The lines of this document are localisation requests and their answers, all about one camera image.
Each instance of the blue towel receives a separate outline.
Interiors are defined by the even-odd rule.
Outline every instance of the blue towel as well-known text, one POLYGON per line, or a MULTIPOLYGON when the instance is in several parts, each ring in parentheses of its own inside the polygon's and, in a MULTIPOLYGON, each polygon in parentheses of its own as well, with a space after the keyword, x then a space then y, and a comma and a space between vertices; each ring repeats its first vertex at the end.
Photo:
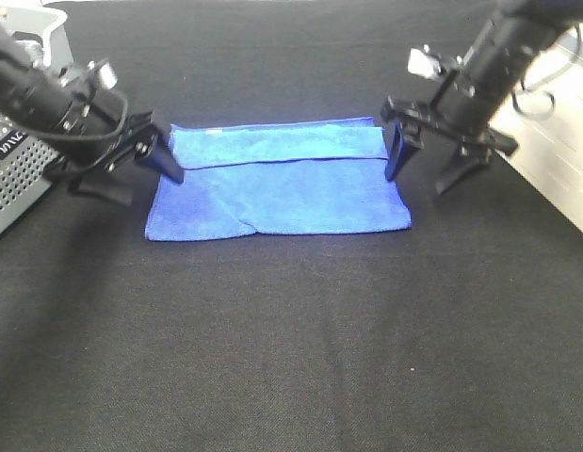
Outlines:
POLYGON ((383 177, 372 119, 185 130, 174 127, 181 186, 162 178, 150 240, 405 229, 410 212, 383 177))

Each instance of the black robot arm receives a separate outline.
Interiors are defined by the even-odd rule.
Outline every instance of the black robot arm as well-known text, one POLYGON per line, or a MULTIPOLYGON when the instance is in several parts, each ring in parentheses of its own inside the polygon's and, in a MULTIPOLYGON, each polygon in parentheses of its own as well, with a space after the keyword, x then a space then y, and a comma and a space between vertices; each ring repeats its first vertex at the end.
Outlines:
POLYGON ((428 103, 388 97, 381 115, 393 124, 388 180, 423 148, 422 128, 456 141, 457 148, 436 182, 439 193, 490 166, 494 151, 514 152, 518 143, 489 127, 489 121, 541 51, 583 23, 583 0, 498 0, 492 18, 464 58, 432 54, 442 86, 428 103))
POLYGON ((128 204, 130 190, 110 174, 124 161, 135 159, 177 183, 184 172, 169 147, 170 126, 154 112, 128 115, 115 83, 106 61, 58 73, 33 63, 0 25, 0 112, 60 154, 44 176, 66 180, 73 193, 128 204))

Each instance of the microfiber cloth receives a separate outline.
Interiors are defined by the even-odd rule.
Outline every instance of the microfiber cloth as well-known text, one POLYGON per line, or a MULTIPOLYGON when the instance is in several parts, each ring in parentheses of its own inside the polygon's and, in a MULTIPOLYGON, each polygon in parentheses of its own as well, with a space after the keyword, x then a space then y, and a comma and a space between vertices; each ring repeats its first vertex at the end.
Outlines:
POLYGON ((174 127, 181 186, 162 178, 150 240, 356 234, 409 228, 371 118, 227 128, 174 127))

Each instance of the black cable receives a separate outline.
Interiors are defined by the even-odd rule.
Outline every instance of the black cable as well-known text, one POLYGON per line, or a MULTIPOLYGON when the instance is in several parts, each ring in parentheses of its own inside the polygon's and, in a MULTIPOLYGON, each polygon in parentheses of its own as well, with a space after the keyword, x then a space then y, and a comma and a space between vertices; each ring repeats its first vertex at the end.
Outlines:
POLYGON ((5 127, 11 127, 11 128, 20 130, 20 131, 25 132, 31 136, 36 137, 36 138, 50 139, 53 141, 78 142, 78 141, 101 141, 104 139, 110 139, 110 138, 116 137, 123 130, 123 126, 125 125, 125 121, 126 121, 127 116, 128 116, 128 108, 129 108, 128 99, 122 92, 120 92, 116 89, 111 89, 110 92, 113 92, 113 94, 115 94, 121 101, 121 117, 120 117, 120 121, 118 122, 117 127, 113 131, 111 131, 107 134, 83 135, 83 136, 73 137, 73 136, 70 136, 67 134, 53 134, 53 133, 49 133, 49 132, 42 132, 40 130, 30 129, 30 128, 24 127, 20 124, 17 124, 14 121, 12 121, 12 126, 9 123, 7 123, 6 121, 2 121, 2 120, 0 120, 0 124, 5 126, 5 127))
POLYGON ((545 111, 544 113, 526 113, 519 106, 519 101, 518 101, 517 97, 519 95, 522 95, 522 94, 531 95, 531 94, 537 93, 537 91, 540 90, 541 86, 546 85, 547 83, 550 83, 553 80, 557 79, 558 77, 560 77, 561 75, 563 75, 564 73, 569 71, 570 68, 572 67, 572 65, 576 64, 576 62, 579 60, 579 58, 582 55, 582 30, 580 29, 580 25, 575 26, 575 34, 576 34, 575 49, 574 49, 574 52, 572 54, 572 57, 567 62, 567 64, 565 64, 558 71, 555 71, 554 73, 551 73, 550 75, 547 75, 546 77, 543 77, 542 79, 538 80, 536 83, 533 83, 528 87, 526 87, 525 78, 522 77, 522 79, 520 80, 521 89, 518 91, 513 90, 510 93, 512 103, 513 103, 513 109, 517 112, 517 114, 519 114, 520 116, 523 116, 525 118, 528 118, 530 120, 535 120, 535 121, 547 120, 548 118, 550 118, 553 115, 553 113, 555 112, 555 107, 557 106, 557 100, 555 99, 555 95, 552 92, 546 91, 546 90, 541 92, 541 94, 548 97, 548 99, 551 103, 550 108, 547 111, 545 111))

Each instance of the black tablecloth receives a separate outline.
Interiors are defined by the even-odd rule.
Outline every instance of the black tablecloth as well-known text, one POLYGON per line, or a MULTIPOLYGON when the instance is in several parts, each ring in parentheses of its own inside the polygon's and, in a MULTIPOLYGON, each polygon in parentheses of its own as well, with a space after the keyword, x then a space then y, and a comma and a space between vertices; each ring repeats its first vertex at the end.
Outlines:
MULTIPOLYGON (((183 126, 428 99, 410 46, 462 54, 492 6, 57 5, 183 126)), ((583 450, 583 235, 501 161, 436 198, 427 144, 391 234, 150 243, 147 170, 131 209, 51 190, 0 237, 0 452, 583 450)))

